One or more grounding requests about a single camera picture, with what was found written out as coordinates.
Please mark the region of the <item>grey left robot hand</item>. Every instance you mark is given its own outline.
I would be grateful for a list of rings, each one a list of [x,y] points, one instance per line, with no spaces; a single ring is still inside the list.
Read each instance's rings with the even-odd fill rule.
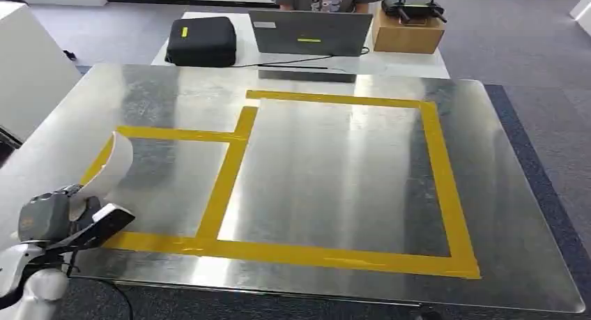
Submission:
[[[78,196],[81,189],[74,184],[32,197],[20,211],[19,241],[57,243],[93,223],[92,215],[101,209],[101,202],[95,196]]]

